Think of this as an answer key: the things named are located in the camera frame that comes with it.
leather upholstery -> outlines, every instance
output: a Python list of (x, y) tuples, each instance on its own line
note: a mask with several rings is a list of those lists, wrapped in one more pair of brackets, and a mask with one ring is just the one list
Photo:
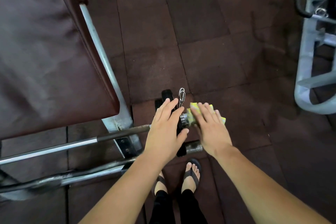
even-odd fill
[(87, 2), (0, 0), (0, 139), (119, 113), (79, 7)]

forearm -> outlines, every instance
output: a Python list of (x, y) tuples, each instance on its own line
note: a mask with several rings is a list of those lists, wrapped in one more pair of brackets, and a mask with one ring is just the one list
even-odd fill
[(217, 157), (238, 189), (255, 222), (329, 223), (251, 163), (236, 148)]
[(134, 223), (164, 163), (143, 153), (80, 224)]

floor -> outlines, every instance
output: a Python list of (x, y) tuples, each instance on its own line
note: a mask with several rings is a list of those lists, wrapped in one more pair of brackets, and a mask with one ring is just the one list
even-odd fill
[[(164, 89), (186, 89), (185, 105), (209, 102), (226, 117), (233, 144), (280, 185), (336, 223), (336, 136), (333, 115), (296, 107), (293, 99), (301, 21), (292, 0), (89, 0), (89, 11), (136, 125), (148, 124)], [(314, 73), (330, 69), (332, 52), (317, 50)], [(324, 101), (332, 89), (311, 92)], [(2, 141), (1, 156), (105, 133), (87, 122)], [(145, 144), (146, 134), (141, 134)], [(188, 140), (198, 138), (191, 131)], [(20, 181), (120, 158), (113, 142), (73, 149), (1, 168)], [(203, 167), (195, 193), (209, 223), (254, 223), (215, 159)], [(168, 190), (180, 185), (186, 158), (164, 169)], [(117, 177), (59, 188), (29, 201), (0, 204), (0, 223), (77, 223)], [(148, 222), (148, 196), (137, 223)], [(176, 222), (179, 210), (174, 201)]]

person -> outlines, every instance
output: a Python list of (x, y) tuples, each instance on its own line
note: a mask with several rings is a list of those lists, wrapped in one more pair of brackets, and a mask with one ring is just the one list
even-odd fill
[[(143, 153), (86, 214), (80, 224), (135, 223), (156, 180), (158, 180), (154, 189), (156, 200), (150, 222), (175, 222), (161, 170), (175, 157), (187, 138), (187, 128), (176, 136), (177, 123), (184, 110), (180, 107), (171, 113), (177, 103), (177, 99), (173, 101), (166, 99), (157, 109)], [(232, 146), (229, 133), (221, 122), (218, 110), (213, 112), (208, 103), (198, 103), (198, 107), (201, 113), (195, 109), (191, 111), (198, 121), (204, 150), (213, 156), (227, 173), (257, 224), (330, 223), (277, 184)], [(197, 185), (195, 177), (197, 180), (202, 179), (202, 172), (198, 168), (190, 163), (186, 166), (187, 177), (185, 176), (181, 190), (183, 201), (180, 204), (181, 223), (206, 223), (193, 197)], [(195, 174), (188, 176), (190, 170)]]

flip-flop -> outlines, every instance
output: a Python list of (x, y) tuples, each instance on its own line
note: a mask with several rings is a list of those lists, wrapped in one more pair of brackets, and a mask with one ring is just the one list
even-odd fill
[[(191, 164), (195, 164), (195, 166), (197, 166), (197, 169), (199, 170), (199, 174), (201, 174), (202, 172), (202, 167), (201, 167), (201, 164), (198, 162), (197, 159), (195, 158), (191, 158), (187, 161), (187, 163), (190, 162)], [(184, 176), (183, 176), (183, 181), (187, 178), (191, 176), (192, 179), (194, 180), (195, 184), (196, 184), (196, 188), (198, 187), (198, 184), (199, 184), (199, 180), (195, 174), (195, 172), (193, 171), (193, 168), (191, 167), (190, 170), (186, 171)]]
[(153, 185), (153, 187), (152, 187), (152, 192), (153, 192), (153, 195), (154, 195), (154, 196), (155, 196), (155, 193), (154, 193), (154, 191), (155, 191), (155, 187), (156, 187), (156, 184), (157, 184), (158, 182), (162, 182), (163, 185), (166, 186), (165, 178), (163, 178), (161, 175), (159, 175), (159, 176), (156, 178), (156, 183), (154, 183), (154, 185)]

